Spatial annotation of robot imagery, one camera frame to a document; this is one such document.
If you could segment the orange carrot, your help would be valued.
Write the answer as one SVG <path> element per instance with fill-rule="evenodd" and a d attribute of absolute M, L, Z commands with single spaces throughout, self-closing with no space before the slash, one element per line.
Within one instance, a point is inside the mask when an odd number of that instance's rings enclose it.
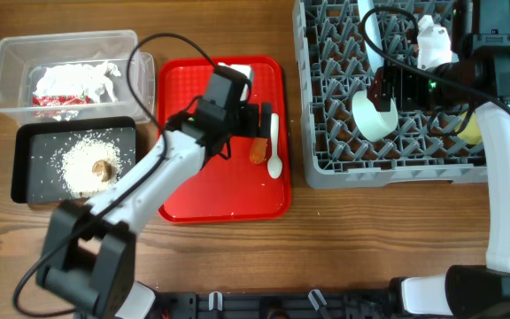
<path fill-rule="evenodd" d="M 253 164 L 261 164 L 267 154 L 267 139 L 264 137 L 256 137 L 253 140 L 250 150 L 250 162 Z"/>

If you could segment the light green bowl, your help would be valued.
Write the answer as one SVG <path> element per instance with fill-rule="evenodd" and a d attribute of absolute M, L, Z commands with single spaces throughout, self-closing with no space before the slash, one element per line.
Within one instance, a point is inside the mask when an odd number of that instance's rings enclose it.
<path fill-rule="evenodd" d="M 390 101 L 388 112 L 378 112 L 374 103 L 367 98 L 365 90 L 357 91 L 352 97 L 352 113 L 357 129 L 368 141 L 377 142 L 398 125 L 398 110 L 395 100 Z"/>

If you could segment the large light blue plate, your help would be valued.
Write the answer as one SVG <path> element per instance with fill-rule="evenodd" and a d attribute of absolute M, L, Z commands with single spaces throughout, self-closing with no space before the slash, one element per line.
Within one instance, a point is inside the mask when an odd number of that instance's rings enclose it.
<path fill-rule="evenodd" d="M 365 14 L 374 8 L 373 0 L 358 0 L 358 10 L 359 10 L 359 21 L 362 21 L 365 17 Z M 373 42 L 373 44 L 381 49 L 382 38 L 380 35 L 380 30 L 378 26 L 378 20 L 375 14 L 372 14 L 366 21 L 365 24 L 365 33 L 369 37 L 369 39 Z M 382 67 L 384 64 L 384 59 L 376 53 L 368 44 L 366 45 L 366 53 L 367 59 L 370 66 L 370 69 L 373 74 L 376 73 L 379 67 Z"/>

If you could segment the white spoon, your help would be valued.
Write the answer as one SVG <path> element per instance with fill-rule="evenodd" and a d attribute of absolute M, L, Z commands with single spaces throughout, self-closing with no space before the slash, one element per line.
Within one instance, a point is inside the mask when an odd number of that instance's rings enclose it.
<path fill-rule="evenodd" d="M 277 179 L 282 173 L 282 160 L 278 156 L 279 116 L 271 114 L 270 141 L 271 156 L 267 162 L 267 171 L 271 178 Z"/>

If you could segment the yellow cup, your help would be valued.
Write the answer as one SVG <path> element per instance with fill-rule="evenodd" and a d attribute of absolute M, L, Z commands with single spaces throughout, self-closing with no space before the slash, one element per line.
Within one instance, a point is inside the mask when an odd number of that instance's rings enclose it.
<path fill-rule="evenodd" d="M 466 115 L 467 113 L 461 113 L 459 115 L 460 123 L 454 129 L 457 132 L 457 137 L 471 145 L 479 144 L 483 141 L 483 138 L 474 113 L 470 116 L 469 122 L 464 130 L 460 131 L 460 127 L 462 122 L 465 120 Z"/>

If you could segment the brown mushroom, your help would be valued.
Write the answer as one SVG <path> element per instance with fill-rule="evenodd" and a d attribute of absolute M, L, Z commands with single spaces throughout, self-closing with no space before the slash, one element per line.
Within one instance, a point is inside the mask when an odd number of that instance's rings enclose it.
<path fill-rule="evenodd" d="M 104 159 L 97 160 L 91 172 L 99 178 L 101 182 L 108 182 L 112 178 L 112 166 Z"/>

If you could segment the white tissue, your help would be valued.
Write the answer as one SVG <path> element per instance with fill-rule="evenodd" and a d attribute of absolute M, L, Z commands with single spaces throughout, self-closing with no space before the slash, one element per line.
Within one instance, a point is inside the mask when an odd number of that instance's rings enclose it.
<path fill-rule="evenodd" d="M 121 77 L 118 67 L 108 61 L 100 65 L 66 64 L 47 67 L 35 87 L 36 97 L 88 97 L 100 103 L 106 93 L 112 102 L 118 99 L 111 77 Z"/>

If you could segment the white rice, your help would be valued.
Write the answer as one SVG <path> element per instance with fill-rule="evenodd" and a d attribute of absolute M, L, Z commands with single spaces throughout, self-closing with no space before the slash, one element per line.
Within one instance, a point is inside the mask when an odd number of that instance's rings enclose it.
<path fill-rule="evenodd" d="M 58 159 L 59 179 L 73 198 L 90 198 L 106 191 L 120 179 L 123 170 L 120 149 L 114 143 L 88 137 L 76 142 Z M 108 182 L 101 182 L 91 172 L 97 160 L 106 160 L 112 166 L 112 178 Z"/>

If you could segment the red snack wrapper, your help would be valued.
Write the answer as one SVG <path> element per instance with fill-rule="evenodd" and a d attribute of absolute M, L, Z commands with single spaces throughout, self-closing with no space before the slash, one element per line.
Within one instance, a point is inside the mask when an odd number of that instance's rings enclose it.
<path fill-rule="evenodd" d="M 87 105 L 92 104 L 90 97 L 86 96 L 34 96 L 32 98 L 34 106 L 59 106 L 59 105 Z"/>

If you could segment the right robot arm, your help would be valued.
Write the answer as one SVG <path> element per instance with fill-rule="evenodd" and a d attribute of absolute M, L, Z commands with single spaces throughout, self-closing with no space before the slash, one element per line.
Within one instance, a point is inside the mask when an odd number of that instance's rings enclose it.
<path fill-rule="evenodd" d="M 491 206 L 482 266 L 454 265 L 439 276 L 398 279 L 407 315 L 510 318 L 510 4 L 460 1 L 453 14 L 460 59 L 428 70 L 394 58 L 375 74 L 367 98 L 375 108 L 417 109 L 469 104 L 483 139 Z"/>

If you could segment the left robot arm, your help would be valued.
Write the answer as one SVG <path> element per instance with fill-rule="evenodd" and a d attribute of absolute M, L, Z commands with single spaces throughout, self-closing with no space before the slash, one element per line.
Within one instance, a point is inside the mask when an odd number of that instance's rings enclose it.
<path fill-rule="evenodd" d="M 219 63 L 194 111 L 171 116 L 150 152 L 109 190 L 53 212 L 42 256 L 30 273 L 44 290 L 89 318 L 161 318 L 158 293 L 135 280 L 144 226 L 170 196 L 214 157 L 231 156 L 234 136 L 260 137 L 248 102 L 253 70 Z"/>

